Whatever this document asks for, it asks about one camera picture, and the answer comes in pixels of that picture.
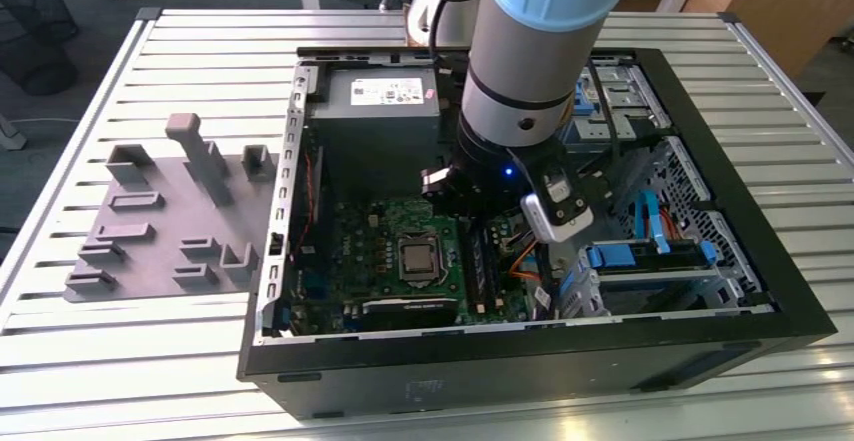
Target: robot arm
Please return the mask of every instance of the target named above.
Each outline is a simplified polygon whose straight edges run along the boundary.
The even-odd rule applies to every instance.
[[[520,204],[541,242],[564,241],[592,222],[552,135],[571,115],[575,82],[616,2],[480,0],[457,149],[444,177],[424,178],[436,206],[459,200],[448,203],[465,185],[455,175],[469,183],[463,190],[488,199],[480,208],[468,204],[469,212]]]

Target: blue plastic clip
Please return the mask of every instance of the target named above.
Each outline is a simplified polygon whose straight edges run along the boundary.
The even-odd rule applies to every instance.
[[[575,272],[571,272],[569,275],[563,279],[563,282],[560,283],[560,297],[563,297],[563,294],[569,289],[569,286],[572,285],[572,281],[575,281]]]
[[[589,102],[587,93],[584,92],[584,83],[579,79],[575,82],[575,106],[572,107],[572,114],[576,116],[589,116],[595,110],[596,108]]]
[[[718,250],[715,249],[715,245],[711,244],[711,241],[700,241],[699,249],[703,252],[703,256],[706,256],[708,266],[714,265],[718,262]]]
[[[589,260],[589,267],[597,268],[601,266],[601,253],[599,252],[599,248],[595,246],[587,248],[587,259]]]
[[[662,216],[657,212],[657,198],[655,193],[648,189],[640,190],[635,201],[635,238],[644,239],[647,237],[643,229],[643,206],[647,208],[649,215],[649,238],[655,241],[657,252],[666,254],[670,252],[667,237],[664,236],[664,226],[662,224]]]

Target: slotted aluminum surface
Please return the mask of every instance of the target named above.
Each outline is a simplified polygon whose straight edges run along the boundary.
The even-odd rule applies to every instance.
[[[245,294],[69,304],[62,282],[106,192],[112,146],[141,143],[153,156],[176,155],[165,117],[196,112],[222,154],[261,143],[277,151],[296,47],[400,46],[401,17],[172,10],[133,26],[0,270],[0,433],[38,440],[848,439],[850,152],[738,31],[712,15],[620,14],[599,46],[664,52],[839,334],[680,393],[297,423],[235,380]]]

